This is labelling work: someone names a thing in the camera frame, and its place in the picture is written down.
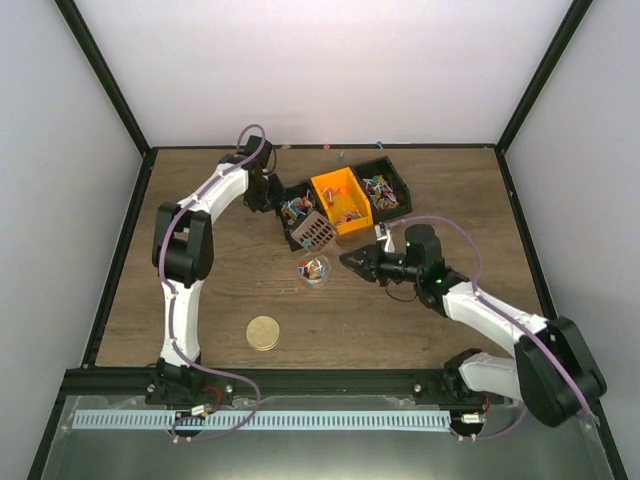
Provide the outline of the black candy bin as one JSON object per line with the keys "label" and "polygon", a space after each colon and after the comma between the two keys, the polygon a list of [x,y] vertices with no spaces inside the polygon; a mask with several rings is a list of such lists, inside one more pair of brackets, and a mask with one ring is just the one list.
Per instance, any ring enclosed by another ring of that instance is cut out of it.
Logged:
{"label": "black candy bin", "polygon": [[388,156],[351,167],[371,206],[375,223],[412,212],[410,190]]}
{"label": "black candy bin", "polygon": [[286,187],[275,213],[280,220],[284,237],[292,252],[302,246],[292,237],[292,232],[314,211],[320,211],[319,200],[310,180]]}

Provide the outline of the clear round container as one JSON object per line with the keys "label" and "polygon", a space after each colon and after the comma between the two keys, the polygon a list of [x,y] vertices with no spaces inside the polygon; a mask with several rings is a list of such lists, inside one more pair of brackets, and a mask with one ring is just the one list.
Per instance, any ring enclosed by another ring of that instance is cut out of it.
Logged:
{"label": "clear round container", "polygon": [[331,265],[324,254],[306,253],[297,262],[297,273],[301,283],[308,289],[325,286],[330,277]]}

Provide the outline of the brown plastic scoop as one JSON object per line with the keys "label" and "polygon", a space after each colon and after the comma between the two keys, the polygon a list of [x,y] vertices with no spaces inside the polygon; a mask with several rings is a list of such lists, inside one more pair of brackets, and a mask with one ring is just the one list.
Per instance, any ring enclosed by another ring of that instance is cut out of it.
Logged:
{"label": "brown plastic scoop", "polygon": [[309,213],[291,232],[291,237],[309,253],[341,255],[344,250],[338,245],[338,231],[318,211]]}

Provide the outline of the orange candy bin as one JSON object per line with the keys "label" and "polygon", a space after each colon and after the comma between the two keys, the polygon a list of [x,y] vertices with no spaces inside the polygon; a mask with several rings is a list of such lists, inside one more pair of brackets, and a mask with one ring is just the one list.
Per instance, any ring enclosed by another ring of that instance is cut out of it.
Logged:
{"label": "orange candy bin", "polygon": [[344,236],[373,225],[373,214],[366,192],[352,168],[345,167],[313,176],[311,183],[328,220]]}

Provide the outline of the gold round lid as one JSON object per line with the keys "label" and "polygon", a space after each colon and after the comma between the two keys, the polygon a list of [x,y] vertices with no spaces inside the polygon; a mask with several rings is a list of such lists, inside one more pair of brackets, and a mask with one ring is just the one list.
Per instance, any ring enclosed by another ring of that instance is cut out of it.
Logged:
{"label": "gold round lid", "polygon": [[257,351],[273,349],[279,339],[279,323],[271,316],[257,316],[246,327],[246,340]]}

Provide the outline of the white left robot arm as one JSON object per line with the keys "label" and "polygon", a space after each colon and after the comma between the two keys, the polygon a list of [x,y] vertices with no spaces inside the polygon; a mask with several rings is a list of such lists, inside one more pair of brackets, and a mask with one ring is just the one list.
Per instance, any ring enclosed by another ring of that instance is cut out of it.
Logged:
{"label": "white left robot arm", "polygon": [[282,196],[273,146],[260,135],[239,143],[193,193],[161,204],[156,213],[152,264],[164,294],[164,340],[157,375],[169,382],[181,403],[196,402],[204,392],[199,368],[198,317],[202,287],[214,263],[213,224],[237,198],[253,212],[268,212]]}

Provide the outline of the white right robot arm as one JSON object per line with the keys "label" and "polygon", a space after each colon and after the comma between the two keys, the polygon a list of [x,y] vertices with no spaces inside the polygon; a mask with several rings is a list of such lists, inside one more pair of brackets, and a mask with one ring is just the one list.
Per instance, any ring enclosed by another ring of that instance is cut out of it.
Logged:
{"label": "white right robot arm", "polygon": [[557,427],[589,413],[606,393],[604,376],[572,320],[527,313],[482,291],[447,265],[429,224],[405,230],[402,253],[394,249],[390,225],[378,224],[375,232],[375,243],[341,254],[341,264],[382,287],[411,283],[425,307],[476,330],[508,354],[469,351],[453,359],[444,378],[451,400],[465,403],[480,391],[494,393],[523,402],[539,422]]}

